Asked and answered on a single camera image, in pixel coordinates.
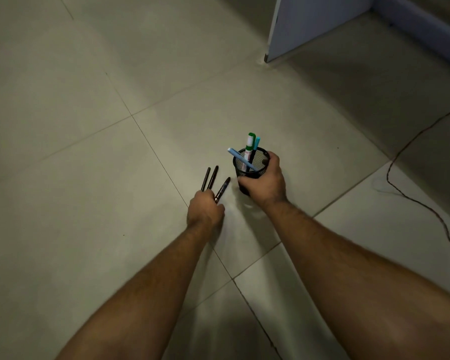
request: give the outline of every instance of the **mesh cup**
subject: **mesh cup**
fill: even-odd
[[[242,155],[242,157],[245,156],[245,149],[240,150],[239,153]],[[244,163],[240,162],[240,160],[235,157],[233,158],[233,166],[235,167],[237,177],[248,177],[256,180],[267,171],[269,161],[270,154],[265,149],[259,147],[255,152],[253,161],[251,162],[253,166],[258,169],[258,171],[254,172],[252,169],[249,169],[248,172],[244,171]],[[240,183],[238,184],[238,186],[240,187],[241,193],[250,196],[249,191],[245,187],[241,186]]]

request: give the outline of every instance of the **black pen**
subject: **black pen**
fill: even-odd
[[[205,179],[203,180],[203,183],[201,185],[201,191],[203,192],[205,190],[205,185],[207,184],[208,175],[210,174],[210,167],[207,169],[207,174],[205,174]]]
[[[211,174],[210,177],[210,182],[208,182],[208,190],[211,190],[212,187],[214,186],[214,182],[215,182],[215,178],[217,178],[217,172],[218,172],[218,165],[215,167],[215,169],[213,170],[213,173]]]
[[[225,190],[228,187],[228,184],[230,183],[231,178],[228,177],[225,181],[225,183],[223,183],[222,187],[220,187],[220,189],[218,190],[217,195],[215,196],[215,203],[217,204],[218,201],[220,200],[220,198],[222,198],[222,196],[224,195]]]

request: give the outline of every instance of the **forearm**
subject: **forearm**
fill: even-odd
[[[189,226],[90,317],[58,358],[160,359],[211,234],[209,222]]]
[[[450,295],[324,228],[288,202],[266,209],[320,313],[356,359],[450,349]],[[438,343],[439,335],[447,333]]]

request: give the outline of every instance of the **light blue marker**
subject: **light blue marker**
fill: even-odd
[[[240,162],[242,162],[243,164],[245,164],[248,168],[253,169],[255,172],[258,172],[258,169],[255,168],[252,163],[250,163],[247,159],[245,159],[244,157],[242,157],[242,154],[240,154],[238,151],[236,151],[235,149],[232,148],[228,148],[227,151],[233,155],[235,158],[237,158]]]
[[[260,142],[260,136],[257,136],[257,138],[255,139],[255,145],[253,145],[253,150],[257,150],[259,142]]]

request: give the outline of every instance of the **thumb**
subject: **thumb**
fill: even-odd
[[[238,177],[238,183],[248,189],[251,184],[255,181],[255,179],[248,178],[247,176],[239,176]]]

